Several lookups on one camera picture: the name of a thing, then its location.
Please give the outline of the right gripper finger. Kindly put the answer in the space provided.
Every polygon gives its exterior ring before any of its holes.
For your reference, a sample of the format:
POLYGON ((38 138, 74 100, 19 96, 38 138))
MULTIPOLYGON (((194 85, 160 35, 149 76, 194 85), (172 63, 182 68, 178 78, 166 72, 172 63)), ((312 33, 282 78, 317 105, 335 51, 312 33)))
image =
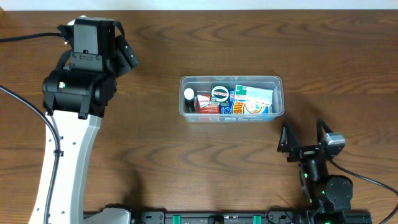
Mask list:
POLYGON ((317 127, 317 143, 322 144, 332 133, 332 130, 326 125, 324 120, 318 119, 316 123, 317 127))
POLYGON ((291 125, 288 121, 284 121, 282 123, 282 131, 277 151, 282 153, 293 153, 298 146, 299 144, 291 125))

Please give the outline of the blue Kool Fever box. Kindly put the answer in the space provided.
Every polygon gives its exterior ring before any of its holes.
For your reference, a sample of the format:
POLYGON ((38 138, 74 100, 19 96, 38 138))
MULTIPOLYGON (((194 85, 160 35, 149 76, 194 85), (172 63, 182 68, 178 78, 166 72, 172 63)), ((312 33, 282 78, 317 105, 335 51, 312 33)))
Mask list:
POLYGON ((264 104, 254 101, 240 102, 234 99, 234 89, 229 91, 229 105, 220 105, 221 114, 272 114, 273 107, 270 104, 264 104))

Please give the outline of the white Panadol box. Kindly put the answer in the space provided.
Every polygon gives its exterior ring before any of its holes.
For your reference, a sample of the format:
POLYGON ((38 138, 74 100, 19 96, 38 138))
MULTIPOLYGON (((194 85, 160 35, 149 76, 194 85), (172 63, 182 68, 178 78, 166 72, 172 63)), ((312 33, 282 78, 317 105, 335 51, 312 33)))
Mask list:
POLYGON ((255 88, 245 85, 236 85, 234 99, 236 101, 254 101, 258 103, 271 104, 273 91, 255 88))

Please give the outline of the dark bottle white cap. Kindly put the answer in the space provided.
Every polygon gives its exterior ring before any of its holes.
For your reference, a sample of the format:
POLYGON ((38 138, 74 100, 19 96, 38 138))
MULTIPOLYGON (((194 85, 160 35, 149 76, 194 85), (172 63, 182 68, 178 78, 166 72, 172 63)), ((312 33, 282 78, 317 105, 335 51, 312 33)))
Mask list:
POLYGON ((196 111, 196 94, 192 88, 186 88, 183 92, 184 103, 187 111, 193 113, 196 111))

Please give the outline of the red Panadol ActiFast box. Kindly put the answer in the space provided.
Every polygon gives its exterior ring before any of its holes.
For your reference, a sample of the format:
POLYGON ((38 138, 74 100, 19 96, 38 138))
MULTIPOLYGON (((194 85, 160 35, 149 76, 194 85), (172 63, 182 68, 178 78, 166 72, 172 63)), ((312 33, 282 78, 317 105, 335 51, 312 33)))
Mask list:
POLYGON ((197 95, 197 110, 199 113, 219 114, 220 104, 212 101, 210 95, 197 95))

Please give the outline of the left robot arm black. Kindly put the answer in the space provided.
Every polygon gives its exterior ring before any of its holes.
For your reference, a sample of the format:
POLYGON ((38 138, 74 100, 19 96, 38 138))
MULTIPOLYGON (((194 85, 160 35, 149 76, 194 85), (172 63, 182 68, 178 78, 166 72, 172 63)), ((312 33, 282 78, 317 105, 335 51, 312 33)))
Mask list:
POLYGON ((70 50, 44 79, 44 161, 31 223, 132 223, 124 205, 85 214, 90 156, 117 79, 139 61, 113 19, 81 16, 59 31, 70 50))

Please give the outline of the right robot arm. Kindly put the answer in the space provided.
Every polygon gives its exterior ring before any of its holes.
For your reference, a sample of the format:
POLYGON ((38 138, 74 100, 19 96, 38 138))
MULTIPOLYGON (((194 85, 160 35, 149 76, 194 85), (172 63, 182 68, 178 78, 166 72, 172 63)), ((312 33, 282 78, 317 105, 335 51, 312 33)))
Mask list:
POLYGON ((311 207, 304 218, 315 222, 318 214, 338 215, 351 209, 353 183, 343 175, 331 175, 326 163, 332 162, 345 147, 341 133, 333 132, 323 120, 317 121, 317 143, 302 146, 287 121, 282 123, 277 150, 287 154, 287 162, 298 162, 304 197, 311 207))

